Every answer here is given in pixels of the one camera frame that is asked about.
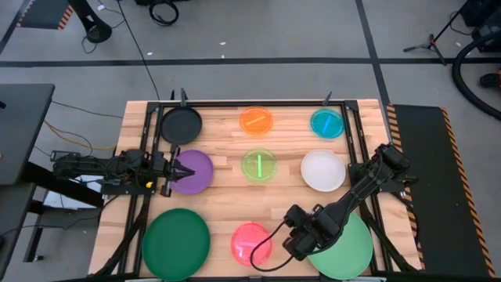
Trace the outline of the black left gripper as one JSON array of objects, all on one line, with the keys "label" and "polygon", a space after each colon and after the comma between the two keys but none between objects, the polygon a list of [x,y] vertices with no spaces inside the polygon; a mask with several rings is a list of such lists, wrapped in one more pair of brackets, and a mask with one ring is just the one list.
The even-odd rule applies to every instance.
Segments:
[{"label": "black left gripper", "polygon": [[177,157],[180,153],[180,147],[178,145],[171,145],[170,158],[165,159],[164,153],[160,151],[154,151],[152,153],[152,172],[156,177],[164,177],[166,179],[165,184],[160,189],[160,195],[163,197],[171,196],[171,182],[177,182],[185,177],[190,177],[195,175],[194,170],[184,166]]}]

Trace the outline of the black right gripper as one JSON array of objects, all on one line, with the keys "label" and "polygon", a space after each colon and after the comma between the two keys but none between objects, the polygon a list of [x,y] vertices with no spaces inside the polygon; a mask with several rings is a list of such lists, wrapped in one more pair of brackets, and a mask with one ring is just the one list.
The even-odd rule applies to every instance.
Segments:
[{"label": "black right gripper", "polygon": [[314,219],[309,230],[291,228],[283,242],[285,250],[298,261],[332,247],[343,232],[344,215],[340,211],[314,207],[312,214]]}]

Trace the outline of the purple plastic plate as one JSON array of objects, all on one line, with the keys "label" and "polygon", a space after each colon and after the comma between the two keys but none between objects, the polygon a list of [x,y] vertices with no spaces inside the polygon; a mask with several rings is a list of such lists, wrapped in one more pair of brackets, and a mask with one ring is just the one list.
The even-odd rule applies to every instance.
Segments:
[{"label": "purple plastic plate", "polygon": [[195,174],[171,183],[171,188],[181,194],[193,195],[205,190],[213,179],[214,165],[204,152],[199,150],[185,150],[177,159]]}]

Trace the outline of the large light green plate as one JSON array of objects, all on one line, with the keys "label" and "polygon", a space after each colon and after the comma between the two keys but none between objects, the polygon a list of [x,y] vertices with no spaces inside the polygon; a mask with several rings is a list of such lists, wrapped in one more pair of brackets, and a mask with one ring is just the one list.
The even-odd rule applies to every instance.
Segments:
[{"label": "large light green plate", "polygon": [[372,257],[370,231],[356,213],[351,213],[337,243],[323,252],[308,256],[308,259],[323,275],[336,280],[350,280],[367,269]]}]

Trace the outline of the black plastic plate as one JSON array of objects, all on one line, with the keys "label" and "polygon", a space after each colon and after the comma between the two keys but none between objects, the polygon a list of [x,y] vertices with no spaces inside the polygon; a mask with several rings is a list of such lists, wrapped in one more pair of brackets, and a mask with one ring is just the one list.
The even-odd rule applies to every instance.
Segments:
[{"label": "black plastic plate", "polygon": [[160,135],[170,144],[185,145],[197,138],[202,129],[200,114],[191,107],[175,107],[161,119]]}]

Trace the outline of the white plastic plate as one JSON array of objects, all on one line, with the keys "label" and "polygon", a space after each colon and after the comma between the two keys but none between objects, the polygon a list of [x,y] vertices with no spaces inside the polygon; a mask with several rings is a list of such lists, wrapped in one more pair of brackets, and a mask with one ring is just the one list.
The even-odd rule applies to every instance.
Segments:
[{"label": "white plastic plate", "polygon": [[301,161],[301,176],[312,189],[331,192],[344,183],[346,166],[332,151],[312,150]]}]

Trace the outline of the translucent pink plastic plate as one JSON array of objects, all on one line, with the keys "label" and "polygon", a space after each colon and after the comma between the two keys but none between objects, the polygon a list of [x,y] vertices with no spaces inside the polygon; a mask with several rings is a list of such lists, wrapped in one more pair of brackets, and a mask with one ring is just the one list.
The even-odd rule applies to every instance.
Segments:
[{"label": "translucent pink plastic plate", "polygon": [[[268,236],[269,232],[260,224],[253,222],[242,224],[234,231],[230,241],[233,258],[239,264],[251,267],[251,252]],[[259,266],[266,262],[271,252],[272,242],[268,240],[254,252],[254,264]]]}]

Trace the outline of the translucent lime green plate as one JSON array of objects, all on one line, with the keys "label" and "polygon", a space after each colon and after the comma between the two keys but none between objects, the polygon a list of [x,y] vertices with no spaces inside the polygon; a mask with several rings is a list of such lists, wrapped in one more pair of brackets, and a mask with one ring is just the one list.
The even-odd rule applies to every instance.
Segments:
[{"label": "translucent lime green plate", "polygon": [[248,151],[243,156],[241,166],[244,175],[249,180],[264,182],[275,175],[277,160],[270,150],[256,148]]}]

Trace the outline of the translucent teal plastic plate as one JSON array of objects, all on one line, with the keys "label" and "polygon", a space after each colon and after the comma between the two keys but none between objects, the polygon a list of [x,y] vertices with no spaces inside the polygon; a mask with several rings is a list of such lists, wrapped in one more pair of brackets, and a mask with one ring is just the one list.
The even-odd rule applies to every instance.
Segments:
[{"label": "translucent teal plastic plate", "polygon": [[344,120],[335,110],[324,108],[311,116],[310,127],[321,138],[335,139],[344,131]]}]

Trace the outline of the large dark green plate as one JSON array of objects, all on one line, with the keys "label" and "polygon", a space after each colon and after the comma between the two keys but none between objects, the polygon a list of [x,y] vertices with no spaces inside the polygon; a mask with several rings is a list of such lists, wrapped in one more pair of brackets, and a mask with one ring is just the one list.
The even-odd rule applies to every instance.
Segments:
[{"label": "large dark green plate", "polygon": [[211,246],[206,222],[196,212],[175,208],[157,216],[146,229],[142,257],[157,278],[181,281],[205,263]]}]

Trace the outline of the translucent orange plastic plate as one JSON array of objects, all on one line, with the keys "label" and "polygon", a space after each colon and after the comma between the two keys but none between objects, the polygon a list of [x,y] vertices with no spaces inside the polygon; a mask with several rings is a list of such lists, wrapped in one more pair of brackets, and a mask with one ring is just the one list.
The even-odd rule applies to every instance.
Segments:
[{"label": "translucent orange plastic plate", "polygon": [[248,134],[264,135],[272,126],[272,112],[265,107],[247,107],[240,114],[240,127]]}]

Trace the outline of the white box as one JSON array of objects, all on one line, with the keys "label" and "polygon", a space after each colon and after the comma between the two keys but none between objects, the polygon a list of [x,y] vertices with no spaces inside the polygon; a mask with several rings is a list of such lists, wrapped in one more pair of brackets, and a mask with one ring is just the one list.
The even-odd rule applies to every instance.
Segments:
[{"label": "white box", "polygon": [[[70,179],[70,181],[85,186],[87,190],[93,190],[101,194],[102,185],[99,183],[99,180],[101,179],[103,179],[103,177],[99,175],[81,175],[77,178]],[[51,208],[65,208],[71,210],[94,208],[94,206],[91,206],[90,204],[85,204],[84,202],[77,201],[52,191],[47,193],[43,204]]]}]

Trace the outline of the black hazard-striped floor mat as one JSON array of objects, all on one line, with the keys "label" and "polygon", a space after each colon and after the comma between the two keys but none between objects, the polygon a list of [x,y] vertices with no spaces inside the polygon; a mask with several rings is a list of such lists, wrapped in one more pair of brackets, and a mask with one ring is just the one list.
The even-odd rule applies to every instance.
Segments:
[{"label": "black hazard-striped floor mat", "polygon": [[410,161],[408,188],[416,249],[425,273],[494,277],[473,195],[447,112],[440,107],[387,105],[393,144]]}]

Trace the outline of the black curved stand base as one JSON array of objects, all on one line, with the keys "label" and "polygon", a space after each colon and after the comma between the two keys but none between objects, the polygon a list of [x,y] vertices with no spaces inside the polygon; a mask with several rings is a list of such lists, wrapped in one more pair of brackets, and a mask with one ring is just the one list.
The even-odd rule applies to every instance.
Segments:
[{"label": "black curved stand base", "polygon": [[87,0],[67,0],[80,19],[86,38],[91,43],[101,43],[112,35],[112,28],[93,11]]}]

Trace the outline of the black desk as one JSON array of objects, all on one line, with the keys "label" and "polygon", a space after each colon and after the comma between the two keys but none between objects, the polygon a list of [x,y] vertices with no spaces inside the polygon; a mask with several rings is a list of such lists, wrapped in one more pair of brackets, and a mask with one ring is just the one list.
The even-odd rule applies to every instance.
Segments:
[{"label": "black desk", "polygon": [[0,186],[20,181],[54,90],[53,84],[0,84]]}]

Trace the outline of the small hazard-striped black mat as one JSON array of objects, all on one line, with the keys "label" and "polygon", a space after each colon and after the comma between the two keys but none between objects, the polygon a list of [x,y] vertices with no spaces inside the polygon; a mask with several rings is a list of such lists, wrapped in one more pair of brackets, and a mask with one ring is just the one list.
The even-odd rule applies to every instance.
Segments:
[{"label": "small hazard-striped black mat", "polygon": [[67,0],[30,0],[16,26],[61,31],[73,13]]}]

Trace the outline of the black tripod stand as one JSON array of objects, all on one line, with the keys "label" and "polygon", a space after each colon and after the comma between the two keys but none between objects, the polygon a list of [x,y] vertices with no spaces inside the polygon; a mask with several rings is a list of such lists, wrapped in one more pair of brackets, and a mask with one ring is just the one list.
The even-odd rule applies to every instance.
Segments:
[{"label": "black tripod stand", "polygon": [[445,61],[445,57],[442,55],[439,48],[437,47],[437,40],[445,33],[445,31],[448,28],[450,28],[452,26],[453,21],[461,14],[462,11],[465,10],[466,7],[467,7],[467,2],[462,4],[462,6],[457,11],[453,12],[452,15],[449,17],[449,21],[439,31],[437,36],[435,36],[434,34],[429,34],[428,40],[425,43],[404,48],[403,52],[411,52],[411,51],[418,50],[418,49],[429,50],[429,51],[434,52],[438,56],[438,59],[443,66],[446,66],[447,63]]}]

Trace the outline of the black equipment case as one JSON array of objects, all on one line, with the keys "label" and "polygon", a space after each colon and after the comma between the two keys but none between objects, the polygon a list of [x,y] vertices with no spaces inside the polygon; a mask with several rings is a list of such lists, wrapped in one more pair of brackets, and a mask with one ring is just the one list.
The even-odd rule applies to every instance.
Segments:
[{"label": "black equipment case", "polygon": [[460,15],[474,40],[501,31],[501,0],[466,0]]}]

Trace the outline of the black aluminium table frame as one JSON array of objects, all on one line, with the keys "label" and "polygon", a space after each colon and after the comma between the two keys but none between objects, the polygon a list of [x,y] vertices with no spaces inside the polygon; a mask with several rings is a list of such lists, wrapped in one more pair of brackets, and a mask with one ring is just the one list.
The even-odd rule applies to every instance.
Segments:
[{"label": "black aluminium table frame", "polygon": [[[359,106],[359,116],[366,149],[369,155],[381,143],[388,143],[384,113],[377,99],[352,100]],[[328,140],[316,136],[310,128],[311,115],[322,107],[320,100],[200,100],[192,102],[222,102],[223,106],[237,103],[237,106],[197,107],[203,118],[203,128],[197,140],[187,149],[201,150],[213,161],[215,173],[211,185],[202,193],[188,196],[172,192],[171,197],[155,194],[150,200],[147,223],[151,223],[161,213],[173,208],[188,208],[197,212],[207,222],[211,233],[211,247],[207,261],[194,274],[194,278],[223,277],[278,277],[285,281],[331,280],[305,259],[291,261],[287,266],[273,273],[259,273],[251,267],[240,265],[230,251],[233,232],[241,224],[256,222],[269,232],[273,231],[293,204],[311,211],[316,204],[325,205],[337,200],[346,192],[350,181],[348,175],[343,186],[331,193],[323,193],[309,188],[301,177],[302,158],[311,150],[331,150],[348,165],[350,162],[348,141],[341,137]],[[261,105],[271,111],[272,128],[262,136],[247,134],[240,127],[240,115],[250,106]],[[146,116],[145,101],[128,101],[118,139],[118,149],[138,146]],[[277,159],[277,169],[271,180],[263,183],[250,181],[244,176],[241,161],[247,151],[254,148],[270,150]],[[95,247],[89,266],[89,273],[101,269],[111,257],[124,237],[124,228],[131,197],[119,196],[106,206],[101,214]],[[384,230],[406,261],[421,269],[418,251],[409,223],[405,205],[388,193],[379,193],[378,201]]]}]

